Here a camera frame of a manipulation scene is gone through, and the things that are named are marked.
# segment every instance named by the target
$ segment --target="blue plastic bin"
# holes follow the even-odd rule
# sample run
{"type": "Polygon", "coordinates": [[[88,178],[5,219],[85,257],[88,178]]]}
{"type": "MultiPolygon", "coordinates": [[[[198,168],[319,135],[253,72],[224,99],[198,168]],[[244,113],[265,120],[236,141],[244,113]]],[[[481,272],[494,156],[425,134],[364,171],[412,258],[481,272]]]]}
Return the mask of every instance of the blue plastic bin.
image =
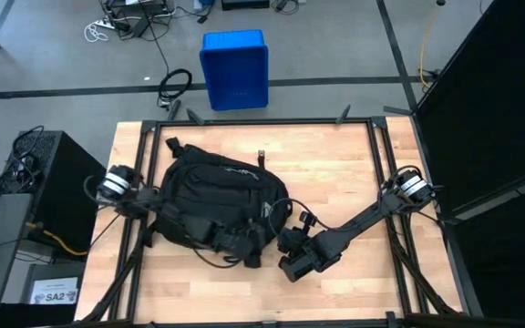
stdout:
{"type": "Polygon", "coordinates": [[[200,61],[212,109],[268,105],[269,49],[263,31],[205,34],[200,61]]]}

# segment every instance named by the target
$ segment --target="black wall panel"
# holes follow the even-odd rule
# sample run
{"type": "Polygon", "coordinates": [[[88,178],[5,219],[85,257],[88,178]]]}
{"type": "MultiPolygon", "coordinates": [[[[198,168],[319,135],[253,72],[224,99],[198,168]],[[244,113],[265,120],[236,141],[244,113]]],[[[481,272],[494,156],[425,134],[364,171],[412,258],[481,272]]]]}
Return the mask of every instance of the black wall panel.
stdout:
{"type": "Polygon", "coordinates": [[[484,316],[525,320],[525,194],[455,233],[484,316]]]}
{"type": "Polygon", "coordinates": [[[416,122],[443,211],[525,179],[525,1],[493,2],[416,122]]]}

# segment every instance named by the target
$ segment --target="wooden table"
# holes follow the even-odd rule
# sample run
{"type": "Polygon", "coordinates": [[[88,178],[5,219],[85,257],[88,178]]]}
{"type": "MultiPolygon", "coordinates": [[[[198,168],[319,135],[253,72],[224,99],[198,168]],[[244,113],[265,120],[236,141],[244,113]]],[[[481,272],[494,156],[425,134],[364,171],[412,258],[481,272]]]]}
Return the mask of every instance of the wooden table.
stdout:
{"type": "MultiPolygon", "coordinates": [[[[398,167],[422,167],[409,119],[388,118],[387,123],[398,167]]],[[[109,166],[134,166],[140,124],[118,124],[109,166]]],[[[170,137],[178,137],[181,144],[190,143],[254,165],[257,150],[264,149],[266,168],[284,181],[291,197],[303,201],[331,226],[344,223],[376,201],[375,168],[367,130],[362,124],[164,128],[154,178],[157,185],[173,161],[163,143],[170,137]]],[[[149,135],[143,172],[148,169],[151,141],[149,135]]],[[[388,174],[383,144],[378,141],[388,174]]],[[[299,212],[295,206],[287,226],[299,224],[299,212]]],[[[424,212],[434,215],[432,206],[424,212]]],[[[95,236],[113,217],[110,209],[98,214],[95,236]]],[[[123,220],[119,220],[90,252],[77,319],[92,310],[112,282],[122,227],[123,220]]],[[[438,226],[414,214],[412,230],[421,271],[448,305],[460,310],[438,226]]],[[[312,272],[297,283],[289,282],[277,267],[282,254],[277,251],[276,242],[263,250],[262,268],[253,270],[239,265],[221,270],[159,234],[154,241],[154,247],[144,252],[136,323],[374,319],[384,318],[386,311],[402,315],[383,221],[356,238],[336,265],[323,273],[312,272]]],[[[220,255],[207,256],[221,261],[220,255]]],[[[407,272],[406,277],[413,308],[417,309],[414,284],[407,272]]],[[[119,317],[124,317],[128,289],[126,282],[119,317]]]]}

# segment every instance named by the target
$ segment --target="white cable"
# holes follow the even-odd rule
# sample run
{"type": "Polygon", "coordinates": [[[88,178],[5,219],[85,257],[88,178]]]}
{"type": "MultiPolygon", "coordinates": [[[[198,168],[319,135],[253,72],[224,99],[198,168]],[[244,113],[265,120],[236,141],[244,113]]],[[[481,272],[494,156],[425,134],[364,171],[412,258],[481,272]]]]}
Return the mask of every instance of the white cable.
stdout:
{"type": "Polygon", "coordinates": [[[113,20],[114,20],[115,22],[120,22],[120,21],[122,21],[122,20],[127,20],[127,19],[141,19],[141,17],[131,16],[131,17],[123,17],[123,18],[117,18],[117,19],[114,19],[114,18],[113,18],[113,20]]]}
{"type": "Polygon", "coordinates": [[[97,42],[98,40],[108,41],[108,36],[99,32],[95,23],[90,23],[84,28],[84,38],[90,43],[97,42]]]}
{"type": "Polygon", "coordinates": [[[178,10],[178,4],[176,3],[175,0],[173,0],[173,11],[169,14],[161,14],[161,15],[155,15],[153,16],[152,18],[158,18],[158,17],[169,17],[169,16],[172,16],[172,15],[175,15],[175,11],[178,10]]]}

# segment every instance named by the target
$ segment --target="gray floor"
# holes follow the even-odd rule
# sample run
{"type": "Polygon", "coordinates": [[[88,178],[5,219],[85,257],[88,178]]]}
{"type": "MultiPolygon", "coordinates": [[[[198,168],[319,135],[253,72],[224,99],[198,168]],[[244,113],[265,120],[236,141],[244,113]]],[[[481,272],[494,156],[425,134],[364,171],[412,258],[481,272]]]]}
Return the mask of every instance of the gray floor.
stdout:
{"type": "MultiPolygon", "coordinates": [[[[415,76],[435,0],[385,3],[408,74],[415,76]]],[[[0,0],[0,13],[4,5],[0,0]]],[[[190,9],[191,0],[178,0],[178,5],[190,9]]],[[[101,17],[94,0],[15,0],[0,30],[0,91],[158,84],[164,66],[154,43],[119,41],[111,31],[103,31],[108,42],[85,41],[84,27],[101,17]]],[[[448,0],[427,44],[426,68],[442,68],[479,17],[479,0],[448,0]]],[[[187,68],[196,82],[203,82],[202,35],[237,29],[264,32],[270,79],[398,76],[376,0],[308,0],[295,15],[262,9],[222,12],[218,7],[203,25],[194,18],[174,20],[160,44],[171,67],[187,68]]],[[[157,26],[156,33],[160,31],[162,26],[157,26]]],[[[420,99],[421,86],[412,87],[420,99]]],[[[155,97],[138,93],[0,100],[0,171],[18,131],[39,124],[65,130],[106,163],[118,122],[166,117],[156,108],[155,97]]],[[[182,100],[184,107],[205,118],[336,117],[347,104],[352,105],[351,116],[367,117],[383,115],[384,105],[408,107],[401,84],[272,87],[268,108],[231,112],[212,111],[205,91],[188,92],[182,100]]]]}

